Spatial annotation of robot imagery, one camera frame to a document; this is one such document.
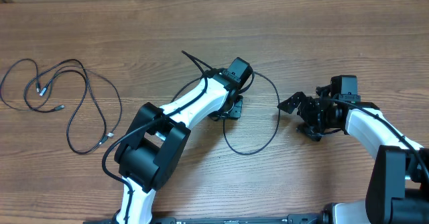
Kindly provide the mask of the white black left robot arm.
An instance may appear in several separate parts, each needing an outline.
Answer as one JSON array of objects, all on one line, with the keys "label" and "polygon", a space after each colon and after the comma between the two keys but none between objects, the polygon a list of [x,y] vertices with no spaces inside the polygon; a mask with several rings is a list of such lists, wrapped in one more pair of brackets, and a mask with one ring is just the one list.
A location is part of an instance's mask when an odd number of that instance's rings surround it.
[{"label": "white black left robot arm", "polygon": [[251,65],[240,57],[228,68],[208,68],[188,93],[161,107],[142,105],[125,135],[111,144],[110,153],[119,165],[113,174],[103,172],[123,184],[121,208],[112,223],[150,223],[152,205],[175,171],[192,128],[209,115],[222,115],[233,109],[245,82],[253,76]]}]

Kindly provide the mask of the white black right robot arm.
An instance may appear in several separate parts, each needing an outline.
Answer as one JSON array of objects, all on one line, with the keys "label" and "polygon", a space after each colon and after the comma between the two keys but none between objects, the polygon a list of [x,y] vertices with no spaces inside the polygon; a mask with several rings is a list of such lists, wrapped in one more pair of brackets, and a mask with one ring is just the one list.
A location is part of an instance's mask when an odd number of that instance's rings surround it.
[{"label": "white black right robot arm", "polygon": [[294,93],[278,104],[303,120],[297,127],[313,141],[336,132],[354,137],[375,160],[365,198],[331,203],[303,223],[427,223],[428,148],[395,128],[372,102],[358,94],[355,75],[338,75],[316,97]]}]

